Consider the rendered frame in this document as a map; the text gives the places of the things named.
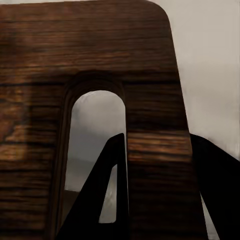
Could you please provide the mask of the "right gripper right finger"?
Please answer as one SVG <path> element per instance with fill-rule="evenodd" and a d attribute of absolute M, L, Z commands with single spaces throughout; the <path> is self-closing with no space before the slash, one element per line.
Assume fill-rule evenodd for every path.
<path fill-rule="evenodd" d="M 240 240 L 240 161 L 191 134 L 200 194 L 220 240 Z"/>

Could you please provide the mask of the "cutting board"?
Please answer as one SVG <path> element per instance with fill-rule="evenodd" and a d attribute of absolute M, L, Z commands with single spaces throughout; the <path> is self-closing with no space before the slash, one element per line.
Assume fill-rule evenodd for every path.
<path fill-rule="evenodd" d="M 147 0 L 0 5 L 0 240 L 62 228 L 72 108 L 125 105 L 130 240 L 209 240 L 170 21 Z"/>

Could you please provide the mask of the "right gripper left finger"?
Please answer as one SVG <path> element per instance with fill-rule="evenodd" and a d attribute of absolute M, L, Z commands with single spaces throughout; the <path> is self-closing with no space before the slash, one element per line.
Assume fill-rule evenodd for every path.
<path fill-rule="evenodd" d="M 116 164 L 116 221 L 99 223 Z M 55 240 L 131 240 L 124 133 L 111 137 L 105 144 Z"/>

